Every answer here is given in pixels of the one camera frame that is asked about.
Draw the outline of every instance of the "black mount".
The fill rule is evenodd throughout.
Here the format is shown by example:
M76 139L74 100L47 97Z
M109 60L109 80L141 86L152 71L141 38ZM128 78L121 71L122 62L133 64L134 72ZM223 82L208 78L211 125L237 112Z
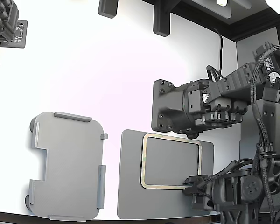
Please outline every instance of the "black mount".
M142 0L154 5L154 33L161 36L170 34L170 13L192 21L209 30L218 30L232 41L240 41L270 28L280 26L280 15L267 8L231 25L189 5L182 0ZM117 14L118 0L100 0L98 13L108 18Z

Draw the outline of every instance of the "black bracket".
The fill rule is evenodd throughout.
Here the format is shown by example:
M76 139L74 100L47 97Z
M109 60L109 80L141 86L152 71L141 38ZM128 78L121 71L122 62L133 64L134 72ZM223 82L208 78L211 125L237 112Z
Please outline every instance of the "black bracket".
M98 14L114 18L117 14L118 0L99 0Z
M170 34L170 13L181 0L156 0L154 4L154 33L161 36ZM98 14L114 18L118 0L100 0Z
M170 34L170 13L181 0L156 0L154 5L154 33L161 36Z

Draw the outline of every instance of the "cable bundle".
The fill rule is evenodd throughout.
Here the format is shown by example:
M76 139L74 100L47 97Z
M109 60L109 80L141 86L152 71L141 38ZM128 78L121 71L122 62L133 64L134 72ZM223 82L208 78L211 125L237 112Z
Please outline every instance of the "cable bundle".
M269 209L270 209L270 219L271 219L272 224L274 224L276 222L276 214L275 214L275 209L274 209L274 204L273 204L271 191L269 189L269 184L268 184L267 163L266 163L266 161L261 162L260 158L258 156L258 154L264 154L266 152L266 150L268 150L268 148L270 147L270 141L269 141L268 133L267 133L267 130L266 130L266 126L265 126L265 124L262 120L262 116L260 114L259 108L258 108L257 103L256 103L256 82L257 82L257 77L258 77L259 70L262 67L265 59L268 58L272 53L274 53L277 50L280 50L280 45L276 45L276 46L268 49L265 53L263 53L261 55L259 60L256 62L256 66L254 68L252 78L251 78L251 93L250 93L251 107L252 107L252 110L253 110L254 118L255 118L256 123L258 125L260 141L261 141L259 144L257 144L257 152L256 152L256 156L255 156L255 163L260 164L260 173L261 173L261 178L262 178L262 182L263 182L263 185L264 185L265 194L266 194L266 197L267 197L267 202L268 202ZM258 165L256 166L254 164L253 165L254 171L256 171L258 169L258 167L259 167Z

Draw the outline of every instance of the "mounting plate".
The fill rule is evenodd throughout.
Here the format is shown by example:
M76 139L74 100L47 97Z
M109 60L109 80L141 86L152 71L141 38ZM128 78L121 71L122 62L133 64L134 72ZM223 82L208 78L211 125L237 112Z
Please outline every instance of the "mounting plate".
M0 42L0 48L25 48L27 26L27 20L18 20L14 39Z

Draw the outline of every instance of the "rectangular frame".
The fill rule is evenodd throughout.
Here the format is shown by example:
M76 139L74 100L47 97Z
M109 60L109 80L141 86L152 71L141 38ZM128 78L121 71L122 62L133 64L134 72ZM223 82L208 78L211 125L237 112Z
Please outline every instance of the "rectangular frame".
M201 175L201 164L202 164L202 146L199 141L184 139L178 137L172 137L162 134L150 134L147 133L143 138L142 143L142 156L141 156L141 174L140 174L140 183L142 187L146 189L165 189L165 190L185 190L187 186L174 186L174 185L154 185L154 184L146 184L145 183L145 167L146 167L146 152L147 152L147 139L155 138L155 139L164 139L170 141L178 141L190 144L198 145L198 167L197 167L197 175Z

